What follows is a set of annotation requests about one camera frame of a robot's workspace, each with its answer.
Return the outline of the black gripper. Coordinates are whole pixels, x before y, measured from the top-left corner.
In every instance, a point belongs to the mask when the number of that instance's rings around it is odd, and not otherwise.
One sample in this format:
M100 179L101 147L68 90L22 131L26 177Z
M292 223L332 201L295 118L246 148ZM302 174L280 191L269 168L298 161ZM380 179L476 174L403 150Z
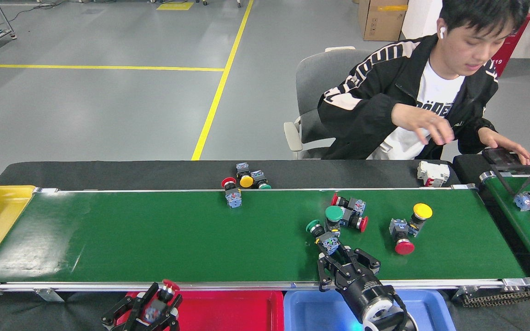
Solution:
M385 317L394 299L375 276L381 262L360 248L339 247L338 253L341 263L327 253L318 254L318 290L329 291L334 284L359 321Z

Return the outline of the person's left hand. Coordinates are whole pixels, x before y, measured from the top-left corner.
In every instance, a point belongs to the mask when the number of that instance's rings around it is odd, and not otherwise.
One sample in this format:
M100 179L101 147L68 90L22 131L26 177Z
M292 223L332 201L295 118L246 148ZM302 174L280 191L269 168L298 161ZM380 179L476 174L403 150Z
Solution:
M478 137L480 142L487 147L508 149L518 155L522 165L530 165L530 152L522 147L521 144L509 140L509 138L487 127L482 127L478 130Z

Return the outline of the person's right hand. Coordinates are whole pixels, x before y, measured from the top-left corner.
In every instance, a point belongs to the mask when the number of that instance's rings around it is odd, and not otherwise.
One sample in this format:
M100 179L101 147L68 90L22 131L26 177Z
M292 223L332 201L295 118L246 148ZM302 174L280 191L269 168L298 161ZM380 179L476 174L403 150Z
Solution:
M448 144L455 137L448 120L427 109L396 103L391 119L395 126L414 132L424 145L428 135L437 145Z

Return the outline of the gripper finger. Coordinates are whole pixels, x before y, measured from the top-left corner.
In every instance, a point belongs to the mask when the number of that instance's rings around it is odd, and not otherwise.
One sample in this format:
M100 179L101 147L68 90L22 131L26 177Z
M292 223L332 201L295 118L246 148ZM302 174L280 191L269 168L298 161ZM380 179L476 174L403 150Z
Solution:
M148 317L146 309L158 289L154 282L146 292L123 297L101 316L102 325L109 331L134 331L136 327L151 325L156 318Z
M172 303L164 303L158 299L153 301L153 331L179 330L178 307L183 301L182 295L175 296Z

